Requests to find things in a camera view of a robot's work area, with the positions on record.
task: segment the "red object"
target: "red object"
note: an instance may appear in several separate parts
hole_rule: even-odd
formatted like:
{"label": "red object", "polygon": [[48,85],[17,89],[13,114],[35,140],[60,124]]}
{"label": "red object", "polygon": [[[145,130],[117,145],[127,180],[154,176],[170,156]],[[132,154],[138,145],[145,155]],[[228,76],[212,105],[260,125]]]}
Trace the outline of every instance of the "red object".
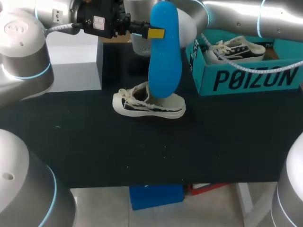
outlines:
{"label": "red object", "polygon": [[189,188],[192,195],[198,195],[198,194],[201,194],[201,193],[204,193],[204,192],[211,191],[213,189],[221,188],[221,187],[226,186],[226,185],[228,185],[228,183],[210,183],[210,184],[208,184],[204,187],[197,188],[197,189],[193,189],[192,185],[189,185],[188,188]]}

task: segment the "screw hole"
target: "screw hole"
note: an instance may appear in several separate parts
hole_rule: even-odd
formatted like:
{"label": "screw hole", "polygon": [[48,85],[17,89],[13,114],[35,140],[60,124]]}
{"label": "screw hole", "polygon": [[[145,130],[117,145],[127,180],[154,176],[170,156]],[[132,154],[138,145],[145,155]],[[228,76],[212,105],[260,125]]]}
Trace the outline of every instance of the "screw hole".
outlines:
{"label": "screw hole", "polygon": [[13,175],[13,174],[4,173],[4,174],[2,175],[2,177],[3,177],[4,180],[7,180],[7,181],[14,180],[14,175]]}

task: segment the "blue box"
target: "blue box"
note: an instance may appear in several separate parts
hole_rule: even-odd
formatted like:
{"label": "blue box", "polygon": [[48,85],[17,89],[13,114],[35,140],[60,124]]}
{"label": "blue box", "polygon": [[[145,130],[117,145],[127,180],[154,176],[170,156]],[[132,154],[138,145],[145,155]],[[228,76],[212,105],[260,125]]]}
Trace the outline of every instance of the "blue box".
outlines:
{"label": "blue box", "polygon": [[182,202],[184,190],[182,185],[130,186],[129,195],[133,210],[141,210]]}
{"label": "blue box", "polygon": [[[202,96],[297,89],[303,82],[302,67],[274,74],[252,74],[238,70],[229,64],[207,65],[199,45],[200,43],[195,40],[186,48],[186,54],[196,88]],[[277,56],[277,60],[247,62],[239,65],[249,69],[267,70],[303,60],[302,43],[275,40],[273,47],[271,52]]]}

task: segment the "blue block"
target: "blue block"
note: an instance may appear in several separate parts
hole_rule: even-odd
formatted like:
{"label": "blue block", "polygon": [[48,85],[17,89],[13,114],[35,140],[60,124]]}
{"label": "blue block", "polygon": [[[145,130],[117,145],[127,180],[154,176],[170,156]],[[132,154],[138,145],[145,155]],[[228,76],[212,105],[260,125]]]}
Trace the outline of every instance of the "blue block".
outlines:
{"label": "blue block", "polygon": [[129,194],[133,210],[182,202],[184,199],[182,185],[130,186]]}

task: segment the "teal shoe box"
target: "teal shoe box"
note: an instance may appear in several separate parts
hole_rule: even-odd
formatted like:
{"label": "teal shoe box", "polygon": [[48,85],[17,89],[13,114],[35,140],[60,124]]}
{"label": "teal shoe box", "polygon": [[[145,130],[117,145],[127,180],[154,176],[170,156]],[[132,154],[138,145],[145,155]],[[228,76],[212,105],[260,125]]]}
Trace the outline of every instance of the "teal shoe box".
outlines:
{"label": "teal shoe box", "polygon": [[[303,60],[302,43],[275,40],[273,47],[267,49],[267,60],[239,65],[249,69],[269,70]],[[196,88],[202,96],[298,89],[303,82],[303,67],[272,74],[256,74],[238,70],[229,64],[207,65],[197,40],[186,48],[186,54]]]}

